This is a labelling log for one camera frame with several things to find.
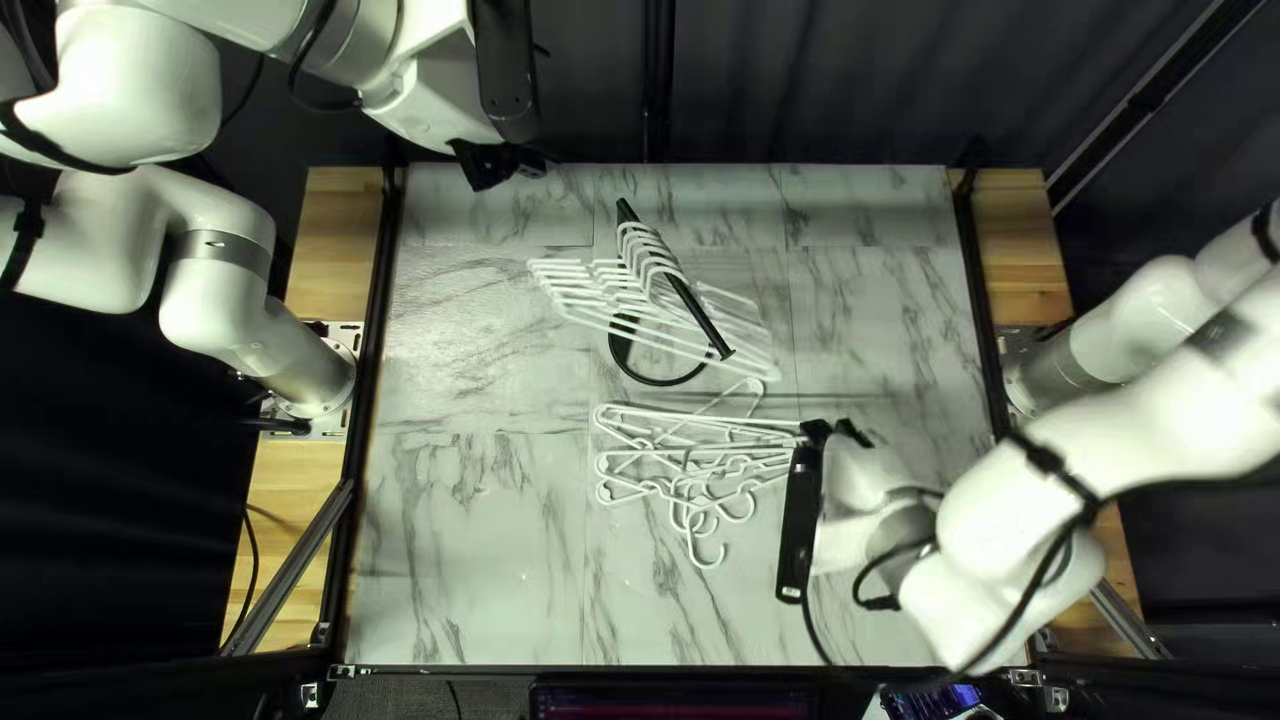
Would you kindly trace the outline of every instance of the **metal mounting plate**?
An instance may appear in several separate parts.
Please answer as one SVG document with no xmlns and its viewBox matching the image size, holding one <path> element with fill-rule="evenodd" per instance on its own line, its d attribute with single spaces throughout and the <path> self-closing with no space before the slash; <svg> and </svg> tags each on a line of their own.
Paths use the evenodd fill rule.
<svg viewBox="0 0 1280 720">
<path fill-rule="evenodd" d="M 360 357 L 364 350 L 365 323 L 320 320 L 325 328 L 324 340 L 334 352 L 352 360 Z M 292 419 L 284 401 L 271 396 L 262 401 L 259 410 L 260 418 Z M 296 436 L 284 430 L 264 430 L 262 439 L 289 441 L 289 442 L 344 442 L 347 439 L 347 425 L 351 424 L 351 398 L 335 407 L 332 413 L 311 419 L 311 432 L 305 436 Z"/>
</svg>

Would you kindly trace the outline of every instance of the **black curtain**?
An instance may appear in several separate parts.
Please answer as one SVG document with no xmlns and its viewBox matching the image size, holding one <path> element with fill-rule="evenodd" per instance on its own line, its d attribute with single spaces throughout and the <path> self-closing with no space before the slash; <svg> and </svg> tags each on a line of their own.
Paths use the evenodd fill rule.
<svg viewBox="0 0 1280 720">
<path fill-rule="evenodd" d="M 677 161 L 1053 167 L 1207 0 L 676 3 Z M 538 0 L 545 132 L 566 159 L 640 158 L 644 3 Z"/>
<path fill-rule="evenodd" d="M 252 388 L 168 343 L 157 296 L 124 316 L 0 296 L 5 673 L 216 650 Z"/>
</svg>

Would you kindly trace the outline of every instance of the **black cable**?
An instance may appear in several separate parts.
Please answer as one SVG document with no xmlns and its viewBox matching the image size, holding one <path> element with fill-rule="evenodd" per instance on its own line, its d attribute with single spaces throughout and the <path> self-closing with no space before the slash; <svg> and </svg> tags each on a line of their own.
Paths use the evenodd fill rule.
<svg viewBox="0 0 1280 720">
<path fill-rule="evenodd" d="M 858 577 L 854 578 L 854 591 L 852 591 L 854 605 L 861 607 L 863 610 L 872 610 L 872 611 L 901 610 L 902 606 L 897 603 L 897 597 L 895 597 L 892 593 L 863 600 L 861 598 L 863 583 L 865 583 L 867 578 L 869 578 L 870 574 L 881 565 L 888 562 L 890 560 L 893 560 L 900 555 L 906 555 L 909 552 L 919 552 L 922 548 L 933 544 L 934 542 L 937 542 L 937 537 L 929 536 L 927 538 L 920 538 L 915 542 L 895 546 L 888 551 L 882 552 L 876 557 L 870 559 L 867 562 L 867 565 L 864 565 L 863 569 L 859 570 Z"/>
<path fill-rule="evenodd" d="M 36 86 L 36 95 L 49 92 L 58 82 L 36 49 L 36 40 L 31 36 L 31 26 L 27 24 L 27 13 L 22 9 L 22 0 L 8 0 L 4 4 L 4 15 L 17 36 L 14 40 L 18 41 L 22 60 L 27 64 L 27 72 L 31 73 L 31 81 Z"/>
<path fill-rule="evenodd" d="M 248 85 L 244 87 L 244 92 L 241 94 L 241 99 L 236 102 L 234 106 L 232 106 L 232 110 L 225 115 L 223 115 L 223 122 L 218 126 L 219 132 L 221 132 L 221 128 L 227 127 L 227 123 L 236 119 L 236 115 L 238 115 L 239 111 L 244 109 L 244 105 L 248 105 L 248 97 L 250 95 L 253 95 L 253 88 L 257 87 L 257 81 L 259 78 L 262 77 L 262 65 L 265 64 L 266 64 L 266 55 L 259 54 L 257 64 L 253 65 L 253 74 L 250 76 Z"/>
<path fill-rule="evenodd" d="M 804 629 L 809 632 L 809 642 L 813 643 L 813 650 L 817 651 L 818 657 L 822 659 L 823 665 L 835 665 L 831 661 L 831 656 L 827 655 L 827 650 L 822 647 L 822 641 L 818 639 L 818 630 L 813 626 L 813 614 L 809 611 L 809 592 L 804 593 L 800 598 L 800 612 L 804 614 Z"/>
<path fill-rule="evenodd" d="M 284 418 L 238 418 L 236 423 L 248 428 L 257 428 L 264 432 L 280 430 L 293 433 L 296 436 L 305 436 L 311 432 L 311 423 L 306 420 L 287 420 Z"/>
<path fill-rule="evenodd" d="M 248 519 L 248 509 L 244 509 L 244 532 L 248 533 L 248 547 L 253 552 L 253 570 L 248 577 L 248 589 L 244 591 L 244 603 L 241 605 L 239 616 L 236 618 L 236 624 L 233 624 L 230 632 L 227 633 L 228 641 L 236 635 L 236 630 L 238 630 L 241 624 L 244 623 L 244 616 L 248 615 L 248 606 L 253 603 L 253 591 L 257 588 L 257 565 L 260 561 L 257 553 L 257 536 L 253 534 L 253 523 Z"/>
<path fill-rule="evenodd" d="M 453 680 L 444 680 L 444 687 L 449 688 L 449 694 L 453 697 L 453 711 L 458 714 L 457 720 L 462 720 L 462 703 L 458 702 L 458 692 L 453 689 Z"/>
<path fill-rule="evenodd" d="M 1015 605 L 1014 609 L 1009 611 L 1009 616 L 1005 619 L 1005 624 L 1001 625 L 998 630 L 996 630 L 996 634 L 992 635 L 991 641 L 987 642 L 987 644 L 984 644 L 982 650 L 979 650 L 973 656 L 973 659 L 970 659 L 959 670 L 954 673 L 945 673 L 934 679 L 924 680 L 922 683 L 910 683 L 905 685 L 887 684 L 884 687 L 884 692 L 904 693 L 904 694 L 928 693 L 938 689 L 940 687 L 966 680 L 969 676 L 969 671 L 977 667 L 979 662 L 983 662 L 988 655 L 991 655 L 997 647 L 1000 647 L 1001 643 L 1005 642 L 1005 639 L 1009 637 L 1009 633 L 1014 632 L 1014 626 L 1016 626 L 1019 620 L 1023 619 L 1023 614 L 1027 612 L 1027 607 L 1032 603 L 1032 600 L 1036 597 L 1036 593 L 1039 592 L 1041 585 L 1044 582 L 1044 577 L 1048 574 L 1050 566 L 1053 564 L 1055 560 L 1057 560 L 1057 553 L 1062 550 L 1066 542 L 1071 539 L 1071 533 L 1075 532 L 1075 528 L 1078 528 L 1082 524 L 1087 524 L 1096 515 L 1097 515 L 1096 509 L 1087 507 L 1085 510 L 1082 510 L 1070 521 L 1062 525 L 1062 529 L 1059 530 L 1057 537 L 1053 538 L 1053 544 L 1048 547 L 1048 551 L 1044 553 L 1044 557 L 1041 559 L 1039 565 L 1036 566 L 1036 573 L 1032 574 L 1032 579 L 1027 583 L 1027 589 L 1024 589 L 1021 597 L 1018 598 L 1018 605 Z"/>
<path fill-rule="evenodd" d="M 289 97 L 298 104 L 303 110 L 311 113 L 346 113 L 347 110 L 355 110 L 360 108 L 361 102 L 357 97 L 356 100 L 344 100 L 340 102 L 312 102 L 298 95 L 298 72 L 302 70 L 302 63 L 306 61 L 307 54 L 311 53 L 311 47 L 320 38 L 320 32 L 324 31 L 324 26 L 329 23 L 329 18 L 333 15 L 334 8 L 338 6 L 338 0 L 325 0 L 325 4 L 316 13 L 316 22 L 311 26 L 311 31 L 307 36 L 302 38 L 302 44 L 298 45 L 298 54 L 293 56 L 293 61 L 289 63 L 289 74 L 285 81 L 285 86 L 289 90 Z"/>
<path fill-rule="evenodd" d="M 640 322 L 639 318 L 636 318 L 634 315 L 625 315 L 622 313 L 618 313 L 613 318 L 614 318 L 614 320 L 625 320 L 627 323 L 639 323 Z M 609 328 L 617 328 L 620 331 L 627 331 L 628 329 L 626 325 L 618 324 L 617 322 L 611 322 L 609 323 Z M 631 359 L 631 346 L 634 345 L 634 342 L 632 342 L 632 340 L 630 337 L 625 337 L 625 336 L 618 336 L 618 334 L 609 333 L 608 343 L 609 343 L 609 356 L 613 357 L 614 363 L 617 363 L 618 369 L 622 370 L 632 380 L 635 380 L 637 383 L 644 383 L 646 386 L 653 386 L 653 387 L 675 387 L 675 386 L 678 386 L 678 384 L 687 383 L 689 380 L 696 378 L 703 370 L 707 369 L 707 363 L 699 363 L 696 368 L 694 368 L 692 370 L 685 373 L 684 375 L 680 375 L 678 378 L 671 378 L 671 379 L 649 378 L 649 377 L 641 375 L 635 369 L 632 369 L 631 365 L 628 365 L 630 359 Z M 707 350 L 707 356 L 708 357 L 710 357 L 710 352 L 712 352 L 710 348 L 708 348 Z"/>
</svg>

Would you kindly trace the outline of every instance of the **black cable tie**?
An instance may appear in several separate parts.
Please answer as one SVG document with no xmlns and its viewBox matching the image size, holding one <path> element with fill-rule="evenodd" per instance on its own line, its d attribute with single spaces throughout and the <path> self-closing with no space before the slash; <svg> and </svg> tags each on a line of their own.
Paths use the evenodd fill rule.
<svg viewBox="0 0 1280 720">
<path fill-rule="evenodd" d="M 41 215 L 41 204 L 31 197 L 24 199 L 22 211 L 13 219 L 13 232 L 18 236 L 13 241 L 13 250 L 5 261 L 4 270 L 0 270 L 0 291 L 8 292 L 18 287 L 18 281 L 27 272 L 27 263 L 36 249 L 36 241 L 45 234 L 45 218 Z"/>
<path fill-rule="evenodd" d="M 1258 241 L 1258 250 L 1262 251 L 1262 256 L 1267 259 L 1272 265 L 1280 263 L 1280 249 L 1276 249 L 1276 241 L 1271 237 L 1271 204 L 1267 202 L 1258 210 L 1257 215 L 1253 215 L 1253 222 L 1249 223 L 1249 229 L 1253 231 L 1253 240 Z"/>
<path fill-rule="evenodd" d="M 1018 430 L 1009 430 L 1009 434 L 1005 437 L 1027 455 L 1027 461 L 1030 462 L 1033 468 L 1044 475 L 1059 479 L 1064 486 L 1066 486 L 1066 489 L 1071 491 L 1075 497 L 1080 498 L 1080 502 L 1084 503 L 1084 507 L 1088 511 L 1082 519 L 1082 524 L 1093 521 L 1093 516 L 1102 510 L 1105 503 L 1092 489 L 1087 488 L 1084 483 L 1068 471 L 1066 461 L 1061 455 L 1048 447 L 1036 445 Z"/>
</svg>

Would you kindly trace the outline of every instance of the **black metal bracket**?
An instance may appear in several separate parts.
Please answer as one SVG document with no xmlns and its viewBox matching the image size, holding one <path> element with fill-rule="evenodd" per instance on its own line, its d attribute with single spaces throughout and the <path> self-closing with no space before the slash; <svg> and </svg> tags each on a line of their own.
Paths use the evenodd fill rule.
<svg viewBox="0 0 1280 720">
<path fill-rule="evenodd" d="M 1009 405 L 1005 400 L 1005 375 L 1000 369 L 1000 347 L 996 345 L 996 327 L 991 319 L 991 299 L 987 296 L 987 275 L 982 269 L 982 249 L 978 245 L 978 224 L 973 214 L 973 193 L 978 183 L 978 167 L 987 152 L 987 142 L 977 136 L 960 154 L 959 165 L 964 179 L 951 192 L 956 228 L 960 232 L 960 252 L 964 256 L 965 279 L 969 283 L 969 306 L 973 310 L 973 329 L 978 342 L 978 359 L 987 395 L 987 416 L 991 432 L 1000 439 L 1009 434 Z"/>
<path fill-rule="evenodd" d="M 480 102 L 507 142 L 538 137 L 538 70 L 529 0 L 471 0 Z"/>
<path fill-rule="evenodd" d="M 477 145 L 466 140 L 451 140 L 449 147 L 462 167 L 471 190 L 480 192 L 506 182 L 520 173 L 526 178 L 540 178 L 554 161 L 541 152 L 520 145 Z"/>
</svg>

